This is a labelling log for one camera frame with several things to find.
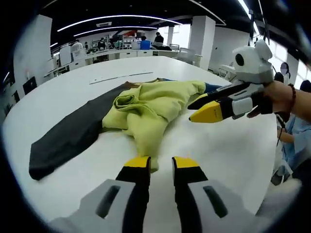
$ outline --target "black camera lens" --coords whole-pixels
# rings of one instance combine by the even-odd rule
[[[235,56],[235,60],[236,60],[236,62],[238,63],[239,66],[243,66],[244,65],[244,59],[243,59],[241,54],[238,53]]]

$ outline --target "wrist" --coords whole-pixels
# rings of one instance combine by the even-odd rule
[[[293,89],[290,86],[284,86],[283,92],[281,94],[282,99],[285,103],[284,112],[290,112],[293,104]]]

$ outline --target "white table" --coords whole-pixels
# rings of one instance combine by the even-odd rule
[[[151,71],[152,74],[131,79],[124,77],[89,85],[97,77]],[[104,180],[114,179],[123,164],[136,156],[135,144],[121,132],[103,133],[90,148],[39,182],[28,173],[31,144],[88,100],[125,81],[144,82],[158,77],[228,83],[203,69],[167,57],[126,58],[62,74],[33,90],[13,107],[3,125],[8,159],[25,197],[45,220],[69,216],[78,209],[83,196]],[[192,112],[185,110],[168,126],[163,138],[160,170],[151,175],[145,232],[180,232],[174,203],[173,156],[189,155],[195,159],[209,179],[216,179],[239,194],[245,208],[252,213],[256,213],[267,191],[275,159],[275,117],[243,117],[200,124],[188,120]]]

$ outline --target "bracelet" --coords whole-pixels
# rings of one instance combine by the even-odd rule
[[[295,105],[295,101],[296,101],[296,89],[294,88],[294,85],[293,84],[288,84],[288,86],[290,86],[292,88],[292,91],[293,91],[293,98],[292,98],[292,103],[291,103],[291,107],[290,107],[290,113],[292,112],[293,110],[293,107]]]

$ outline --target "dark gray fabric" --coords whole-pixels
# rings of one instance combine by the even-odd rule
[[[88,101],[34,142],[30,152],[30,176],[40,180],[92,145],[102,130],[102,118],[111,109],[113,100],[122,91],[135,86],[126,82]]]

